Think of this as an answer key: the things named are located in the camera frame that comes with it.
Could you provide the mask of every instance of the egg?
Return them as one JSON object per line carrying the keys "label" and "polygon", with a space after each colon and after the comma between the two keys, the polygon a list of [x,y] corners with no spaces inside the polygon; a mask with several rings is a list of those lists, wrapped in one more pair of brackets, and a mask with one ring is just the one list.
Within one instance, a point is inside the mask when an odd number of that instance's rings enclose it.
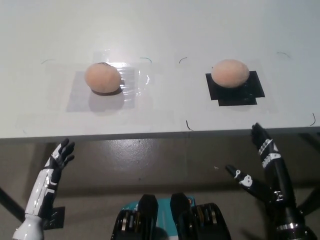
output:
{"label": "egg", "polygon": [[237,88],[248,80],[249,74],[249,69],[243,62],[225,59],[212,68],[211,77],[221,87]]}
{"label": "egg", "polygon": [[121,84],[118,70],[107,63],[95,63],[84,74],[86,84],[95,92],[107,94],[115,92]]}

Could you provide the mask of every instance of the gray floor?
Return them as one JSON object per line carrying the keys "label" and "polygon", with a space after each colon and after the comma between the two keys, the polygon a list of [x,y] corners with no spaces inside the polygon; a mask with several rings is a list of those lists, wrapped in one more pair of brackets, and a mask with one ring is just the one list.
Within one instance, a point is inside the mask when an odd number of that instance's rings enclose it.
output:
{"label": "gray floor", "polygon": [[[320,154],[297,135],[276,135],[301,203],[320,182]],[[0,145],[0,186],[23,207],[53,144]],[[77,142],[76,159],[64,170],[55,206],[66,206],[65,227],[46,240],[109,239],[121,207],[143,193],[158,198],[184,191],[197,204],[219,205],[234,240],[265,239],[264,214],[253,197],[224,170],[233,164],[263,179],[249,136]],[[19,222],[0,206],[0,239]],[[320,236],[320,210],[307,224]]]}

